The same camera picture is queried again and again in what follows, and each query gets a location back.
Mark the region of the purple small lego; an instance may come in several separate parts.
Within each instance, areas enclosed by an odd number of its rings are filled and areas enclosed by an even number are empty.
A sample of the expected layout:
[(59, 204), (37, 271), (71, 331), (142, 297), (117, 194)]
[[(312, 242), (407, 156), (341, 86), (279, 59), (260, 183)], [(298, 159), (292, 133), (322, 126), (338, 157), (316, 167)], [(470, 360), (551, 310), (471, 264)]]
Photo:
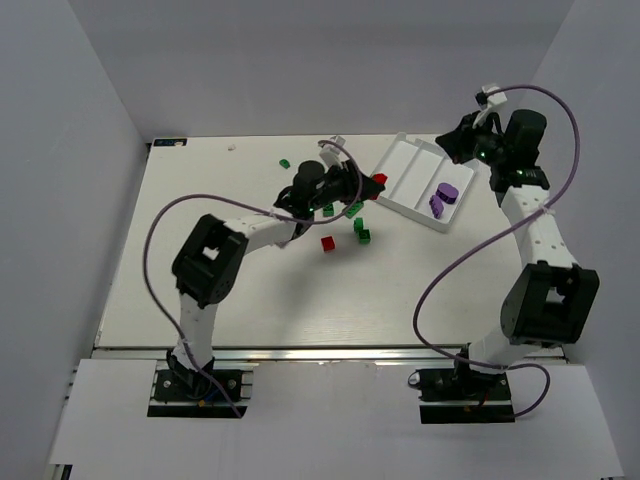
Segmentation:
[(444, 203), (437, 195), (432, 195), (429, 199), (429, 206), (435, 219), (440, 219), (444, 212)]

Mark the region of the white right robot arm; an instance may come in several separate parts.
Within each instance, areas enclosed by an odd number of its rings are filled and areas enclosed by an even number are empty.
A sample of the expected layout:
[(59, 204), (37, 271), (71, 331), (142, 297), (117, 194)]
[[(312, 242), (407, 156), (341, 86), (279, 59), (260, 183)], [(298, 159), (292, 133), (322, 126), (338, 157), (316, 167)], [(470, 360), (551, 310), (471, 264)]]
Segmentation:
[(463, 353), (471, 369), (484, 374), (537, 348), (576, 343), (600, 286), (598, 274), (570, 253), (552, 212), (549, 180), (536, 164), (546, 126), (542, 114), (520, 109), (501, 131), (498, 114), (473, 112), (436, 139), (454, 163), (478, 160), (489, 167), (490, 189), (514, 229), (521, 259), (498, 326)]

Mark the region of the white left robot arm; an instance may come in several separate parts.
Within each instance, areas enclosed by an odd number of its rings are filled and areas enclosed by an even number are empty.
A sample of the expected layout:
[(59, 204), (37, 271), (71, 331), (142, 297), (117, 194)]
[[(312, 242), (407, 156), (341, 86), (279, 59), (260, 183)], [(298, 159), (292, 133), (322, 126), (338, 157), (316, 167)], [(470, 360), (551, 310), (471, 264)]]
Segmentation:
[(351, 160), (329, 169), (309, 160), (299, 165), (272, 211), (233, 220), (202, 216), (172, 264), (184, 334), (168, 354), (173, 373), (193, 388), (203, 378), (201, 369), (212, 372), (217, 308), (231, 292), (246, 255), (299, 238), (318, 210), (335, 202), (350, 205), (371, 200), (383, 190), (383, 179), (360, 175)]

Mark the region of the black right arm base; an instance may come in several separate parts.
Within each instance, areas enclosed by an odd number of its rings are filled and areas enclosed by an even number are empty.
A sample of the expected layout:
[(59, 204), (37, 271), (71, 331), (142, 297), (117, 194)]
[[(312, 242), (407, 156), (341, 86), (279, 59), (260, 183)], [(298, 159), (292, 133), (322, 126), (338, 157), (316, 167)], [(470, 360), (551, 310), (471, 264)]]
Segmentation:
[(425, 425), (503, 424), (515, 421), (505, 373), (485, 374), (455, 362), (449, 368), (415, 370), (408, 387), (419, 393)]

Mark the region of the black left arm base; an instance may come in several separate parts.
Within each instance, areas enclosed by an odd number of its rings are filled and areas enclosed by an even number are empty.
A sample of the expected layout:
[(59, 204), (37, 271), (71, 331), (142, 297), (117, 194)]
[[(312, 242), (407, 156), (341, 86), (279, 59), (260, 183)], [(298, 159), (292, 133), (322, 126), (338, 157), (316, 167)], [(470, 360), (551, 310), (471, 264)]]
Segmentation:
[(253, 372), (246, 369), (216, 369), (212, 376), (230, 398), (205, 379), (194, 389), (168, 368), (157, 369), (147, 408), (148, 418), (240, 419), (252, 396)]

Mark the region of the red rectangular lego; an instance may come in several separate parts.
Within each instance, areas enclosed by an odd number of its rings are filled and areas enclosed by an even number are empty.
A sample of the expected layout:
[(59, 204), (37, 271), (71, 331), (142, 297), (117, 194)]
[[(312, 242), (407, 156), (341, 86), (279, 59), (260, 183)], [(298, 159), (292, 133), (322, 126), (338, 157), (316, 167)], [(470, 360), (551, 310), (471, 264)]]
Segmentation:
[(388, 179), (388, 177), (383, 173), (376, 173), (371, 176), (371, 179), (380, 185), (384, 185)]

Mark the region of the purple round lego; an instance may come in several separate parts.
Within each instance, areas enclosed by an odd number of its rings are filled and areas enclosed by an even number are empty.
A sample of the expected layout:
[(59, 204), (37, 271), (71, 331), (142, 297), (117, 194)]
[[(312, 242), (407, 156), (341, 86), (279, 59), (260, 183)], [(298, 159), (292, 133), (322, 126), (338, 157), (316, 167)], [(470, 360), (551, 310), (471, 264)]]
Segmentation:
[(444, 203), (455, 204), (459, 197), (459, 190), (446, 182), (442, 182), (437, 186), (436, 196)]

